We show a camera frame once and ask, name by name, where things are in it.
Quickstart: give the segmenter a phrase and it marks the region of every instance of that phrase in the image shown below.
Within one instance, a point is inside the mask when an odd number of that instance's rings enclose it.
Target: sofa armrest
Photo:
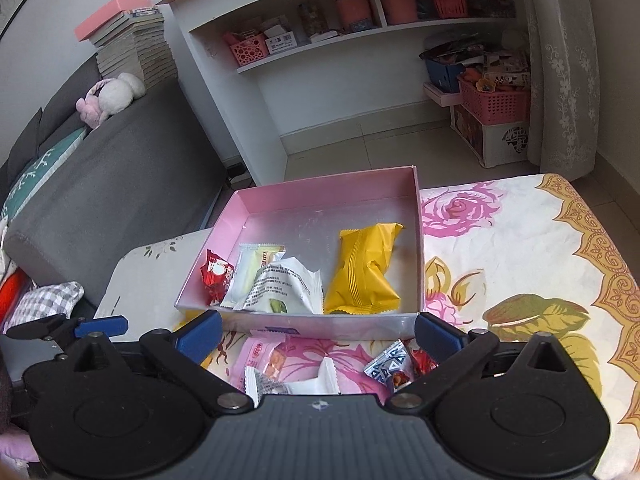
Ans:
[[[5,250],[38,285],[75,280],[99,304],[133,248],[199,228],[225,168],[177,81],[78,146],[12,221]]]

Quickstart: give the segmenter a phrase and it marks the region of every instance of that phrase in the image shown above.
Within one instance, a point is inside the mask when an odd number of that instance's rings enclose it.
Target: red basket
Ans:
[[[466,0],[433,0],[441,18],[468,18]]]
[[[269,49],[264,41],[264,34],[258,34],[248,40],[230,45],[229,48],[240,66],[258,61],[269,55]]]
[[[473,84],[461,77],[458,79],[462,104],[484,126],[518,123],[529,119],[529,91],[488,94],[479,92]]]

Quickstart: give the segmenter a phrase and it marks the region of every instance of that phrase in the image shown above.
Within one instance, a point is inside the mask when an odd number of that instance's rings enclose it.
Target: sheer white curtain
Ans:
[[[531,49],[529,160],[575,180],[593,169],[600,77],[589,0],[525,0]]]

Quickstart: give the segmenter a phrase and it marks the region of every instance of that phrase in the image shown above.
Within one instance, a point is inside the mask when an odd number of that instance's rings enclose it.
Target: pink snack package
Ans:
[[[252,330],[242,345],[238,360],[229,371],[229,383],[244,392],[244,368],[247,366],[276,380],[287,359],[285,351],[277,347],[286,341],[287,335],[281,332]]]

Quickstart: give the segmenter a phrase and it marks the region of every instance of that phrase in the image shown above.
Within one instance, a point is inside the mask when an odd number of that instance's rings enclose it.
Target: sofa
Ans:
[[[0,168],[3,202],[28,165],[83,126],[76,100],[100,79],[94,56],[34,115]],[[81,283],[76,311],[92,316],[121,257],[201,228],[225,181],[178,81],[168,80],[88,134],[10,223],[4,250],[38,286]]]

